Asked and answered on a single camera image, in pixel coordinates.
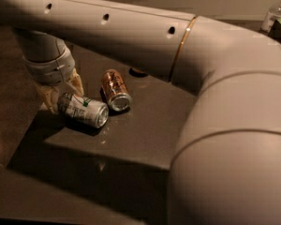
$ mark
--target clear bottle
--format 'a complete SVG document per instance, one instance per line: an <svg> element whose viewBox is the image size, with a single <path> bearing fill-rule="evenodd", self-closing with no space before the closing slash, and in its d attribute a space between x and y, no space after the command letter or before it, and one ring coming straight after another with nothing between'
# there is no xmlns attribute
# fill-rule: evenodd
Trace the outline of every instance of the clear bottle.
<svg viewBox="0 0 281 225"><path fill-rule="evenodd" d="M266 33L269 33L272 29L274 21L277 18L281 18L281 0L278 3L273 4L269 8L269 10L265 16L265 19L262 23L261 30Z"/></svg>

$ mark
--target gray table surface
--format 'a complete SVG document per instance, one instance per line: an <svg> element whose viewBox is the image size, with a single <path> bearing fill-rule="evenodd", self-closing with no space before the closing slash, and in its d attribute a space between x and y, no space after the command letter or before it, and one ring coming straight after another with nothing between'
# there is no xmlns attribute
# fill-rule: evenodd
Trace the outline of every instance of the gray table surface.
<svg viewBox="0 0 281 225"><path fill-rule="evenodd" d="M257 30L260 22L236 24ZM129 67L106 57L68 46L87 97L101 100L100 78L106 69L116 68L133 104L127 112L112 112L101 129L39 108L21 52L8 28L0 25L0 218L164 224L170 160L195 98L151 76L131 76Z"/></svg>

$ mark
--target silver can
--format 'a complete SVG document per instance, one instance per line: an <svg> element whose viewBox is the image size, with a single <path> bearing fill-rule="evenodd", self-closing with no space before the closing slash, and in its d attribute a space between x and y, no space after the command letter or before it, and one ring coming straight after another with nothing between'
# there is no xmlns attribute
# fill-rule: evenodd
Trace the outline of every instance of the silver can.
<svg viewBox="0 0 281 225"><path fill-rule="evenodd" d="M94 128L101 128L109 117L105 103L88 97L64 93L58 98L57 105L60 114Z"/></svg>
<svg viewBox="0 0 281 225"><path fill-rule="evenodd" d="M112 110L123 111L132 102L121 74L115 69L109 69L102 76L102 89L107 103Z"/></svg>

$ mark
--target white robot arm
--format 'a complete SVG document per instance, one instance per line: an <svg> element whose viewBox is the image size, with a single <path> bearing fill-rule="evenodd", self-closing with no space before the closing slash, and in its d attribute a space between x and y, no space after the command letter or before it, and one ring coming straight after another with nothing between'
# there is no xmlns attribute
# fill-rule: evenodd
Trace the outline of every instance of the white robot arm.
<svg viewBox="0 0 281 225"><path fill-rule="evenodd" d="M281 45L193 14L101 0L0 0L0 22L198 95L171 163L170 225L281 225Z"/></svg>

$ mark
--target plastic bottle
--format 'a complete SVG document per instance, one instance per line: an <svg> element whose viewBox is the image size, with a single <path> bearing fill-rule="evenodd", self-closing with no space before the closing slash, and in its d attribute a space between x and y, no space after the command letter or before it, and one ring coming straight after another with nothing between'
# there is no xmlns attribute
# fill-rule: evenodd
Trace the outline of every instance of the plastic bottle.
<svg viewBox="0 0 281 225"><path fill-rule="evenodd" d="M269 8L269 10L265 16L265 19L262 23L261 30L266 33L269 33L274 24L274 21L277 18L281 18L281 0L278 3L273 4Z"/></svg>

